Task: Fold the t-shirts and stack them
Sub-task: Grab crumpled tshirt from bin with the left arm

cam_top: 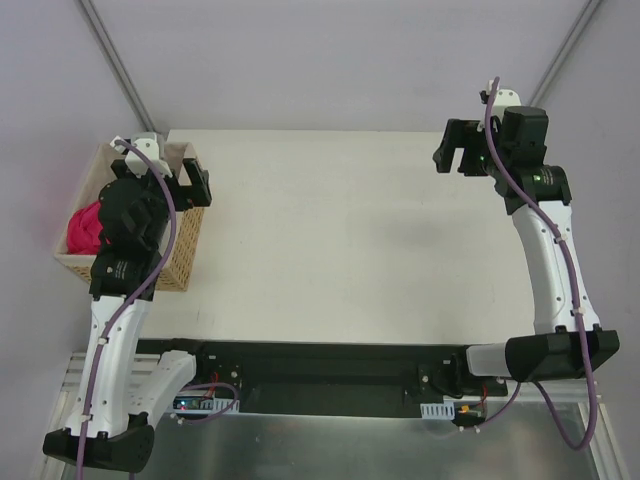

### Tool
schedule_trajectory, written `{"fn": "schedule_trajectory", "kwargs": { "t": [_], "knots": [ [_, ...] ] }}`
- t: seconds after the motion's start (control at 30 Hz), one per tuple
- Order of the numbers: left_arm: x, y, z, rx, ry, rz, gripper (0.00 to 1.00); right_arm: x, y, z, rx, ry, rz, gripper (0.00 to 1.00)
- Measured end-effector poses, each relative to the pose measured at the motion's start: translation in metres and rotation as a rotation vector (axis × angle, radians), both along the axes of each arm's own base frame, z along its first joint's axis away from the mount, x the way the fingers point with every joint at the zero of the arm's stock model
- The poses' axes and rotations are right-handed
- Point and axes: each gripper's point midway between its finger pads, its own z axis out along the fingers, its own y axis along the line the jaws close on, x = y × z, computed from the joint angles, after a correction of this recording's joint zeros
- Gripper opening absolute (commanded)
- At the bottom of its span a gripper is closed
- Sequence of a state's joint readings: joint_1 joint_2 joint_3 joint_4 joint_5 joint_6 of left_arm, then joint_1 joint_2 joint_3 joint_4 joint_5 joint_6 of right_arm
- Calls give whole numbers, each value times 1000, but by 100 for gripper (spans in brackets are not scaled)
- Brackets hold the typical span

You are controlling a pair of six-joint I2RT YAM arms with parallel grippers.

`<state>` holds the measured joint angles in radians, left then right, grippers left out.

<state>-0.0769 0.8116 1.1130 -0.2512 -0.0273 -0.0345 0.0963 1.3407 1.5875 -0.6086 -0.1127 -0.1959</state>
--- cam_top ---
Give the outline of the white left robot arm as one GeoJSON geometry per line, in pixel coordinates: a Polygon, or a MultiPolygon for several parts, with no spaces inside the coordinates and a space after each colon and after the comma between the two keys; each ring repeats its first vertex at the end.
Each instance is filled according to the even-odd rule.
{"type": "Polygon", "coordinates": [[[91,333],[74,408],[63,427],[45,436],[45,455],[84,468],[136,474],[146,466],[155,427],[180,387],[204,387],[210,363],[170,351],[130,394],[141,327],[156,291],[186,290],[205,208],[209,174],[195,158],[182,169],[145,166],[137,175],[123,159],[99,193],[99,249],[90,269],[91,333]]]}

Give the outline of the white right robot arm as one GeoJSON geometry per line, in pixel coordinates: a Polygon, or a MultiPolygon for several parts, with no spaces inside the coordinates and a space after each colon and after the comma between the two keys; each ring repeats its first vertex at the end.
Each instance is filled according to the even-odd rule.
{"type": "Polygon", "coordinates": [[[478,120],[451,119],[433,155],[450,172],[490,176],[524,249],[534,301],[534,332],[503,343],[473,345],[450,369],[452,387],[473,394],[486,377],[542,382],[593,377],[620,348],[602,328],[580,272],[572,238],[571,192],[564,170],[544,159],[549,119],[539,108],[511,106],[484,129],[478,120]]]}

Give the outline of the pink t shirt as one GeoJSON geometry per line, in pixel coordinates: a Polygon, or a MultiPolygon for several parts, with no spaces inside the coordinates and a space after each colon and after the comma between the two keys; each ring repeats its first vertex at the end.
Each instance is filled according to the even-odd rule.
{"type": "Polygon", "coordinates": [[[97,255],[101,248],[103,230],[98,214],[99,201],[77,210],[67,225],[66,246],[70,255],[97,255]]]}

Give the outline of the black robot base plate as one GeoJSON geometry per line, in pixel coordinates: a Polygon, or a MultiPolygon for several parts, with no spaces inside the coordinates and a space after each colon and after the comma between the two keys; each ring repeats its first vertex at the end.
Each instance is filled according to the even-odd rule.
{"type": "Polygon", "coordinates": [[[474,377],[464,347],[145,339],[139,354],[185,351],[195,382],[233,385],[243,413],[417,418],[447,398],[504,398],[505,384],[474,377]]]}

